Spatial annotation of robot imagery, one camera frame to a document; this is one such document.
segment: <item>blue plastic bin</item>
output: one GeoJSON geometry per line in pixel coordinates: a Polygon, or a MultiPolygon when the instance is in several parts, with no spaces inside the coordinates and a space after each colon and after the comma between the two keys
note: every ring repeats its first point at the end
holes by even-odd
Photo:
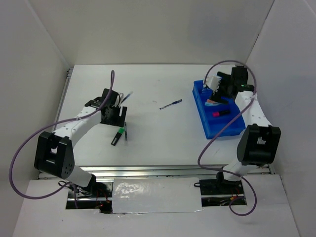
{"type": "MultiPolygon", "coordinates": [[[[207,139],[215,137],[226,124],[240,113],[238,106],[230,98],[223,97],[223,99],[228,100],[229,103],[227,105],[205,106],[206,100],[209,99],[212,93],[211,89],[203,90],[203,80],[194,81],[193,96],[207,139]],[[213,116],[213,112],[222,110],[230,110],[231,113],[219,117],[213,116]]],[[[239,135],[245,128],[243,118],[240,116],[222,133],[221,137],[239,135]]]]}

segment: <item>white wall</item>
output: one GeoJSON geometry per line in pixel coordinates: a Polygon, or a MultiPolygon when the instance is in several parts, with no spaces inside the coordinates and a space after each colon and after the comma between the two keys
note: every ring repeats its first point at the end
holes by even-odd
{"type": "Polygon", "coordinates": [[[71,64],[246,61],[273,0],[30,0],[71,64]]]}
{"type": "MultiPolygon", "coordinates": [[[[0,1],[0,232],[12,236],[23,199],[8,183],[18,146],[55,118],[67,69],[23,0],[0,1]]],[[[36,178],[36,139],[18,157],[14,180],[25,192],[36,178]]]]}
{"type": "Polygon", "coordinates": [[[275,167],[303,237],[315,237],[316,2],[276,0],[247,61],[282,136],[275,167]]]}

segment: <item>table surface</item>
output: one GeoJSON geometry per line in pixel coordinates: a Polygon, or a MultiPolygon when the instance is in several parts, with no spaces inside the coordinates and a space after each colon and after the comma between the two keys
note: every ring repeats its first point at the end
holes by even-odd
{"type": "MultiPolygon", "coordinates": [[[[211,65],[75,65],[60,111],[60,118],[76,116],[90,99],[110,87],[127,95],[127,136],[110,145],[118,128],[98,124],[74,149],[78,166],[196,165],[208,143],[193,98],[195,80],[203,79],[211,65]],[[159,110],[173,101],[179,104],[159,110]]],[[[214,73],[231,72],[220,65],[214,73]]],[[[219,138],[204,154],[203,164],[228,164],[235,156],[240,136],[219,138]]]]}
{"type": "MultiPolygon", "coordinates": [[[[68,190],[41,200],[24,199],[14,237],[112,236],[112,237],[298,237],[290,206],[278,175],[248,175],[258,205],[246,217],[233,215],[227,206],[206,207],[200,212],[101,214],[96,209],[66,210],[68,190]]],[[[234,206],[240,213],[253,205],[253,194],[244,183],[248,206],[234,206]]],[[[41,196],[59,188],[57,180],[32,180],[27,195],[41,196]]]]}

